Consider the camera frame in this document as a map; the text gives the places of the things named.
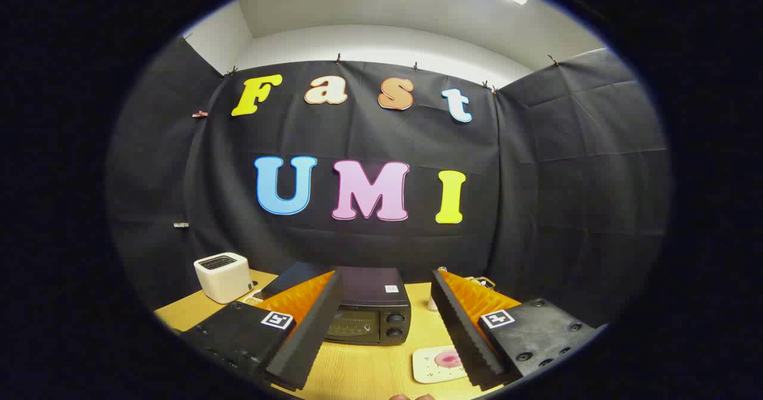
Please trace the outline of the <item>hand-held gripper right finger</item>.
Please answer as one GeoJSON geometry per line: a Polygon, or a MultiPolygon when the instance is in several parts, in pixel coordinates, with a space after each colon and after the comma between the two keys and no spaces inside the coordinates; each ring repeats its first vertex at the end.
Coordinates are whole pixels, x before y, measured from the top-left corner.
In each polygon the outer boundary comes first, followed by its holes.
{"type": "Polygon", "coordinates": [[[481,389],[533,379],[600,332],[550,300],[520,303],[441,269],[432,272],[431,297],[470,383],[481,389]]]}

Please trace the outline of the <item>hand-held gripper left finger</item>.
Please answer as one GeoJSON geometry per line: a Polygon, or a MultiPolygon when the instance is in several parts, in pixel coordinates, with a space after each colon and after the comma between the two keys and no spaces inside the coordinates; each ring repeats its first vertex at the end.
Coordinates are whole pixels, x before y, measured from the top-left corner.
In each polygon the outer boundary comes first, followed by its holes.
{"type": "Polygon", "coordinates": [[[263,387],[302,389],[340,307],[332,270],[251,305],[235,300],[179,333],[197,354],[263,387]]]}

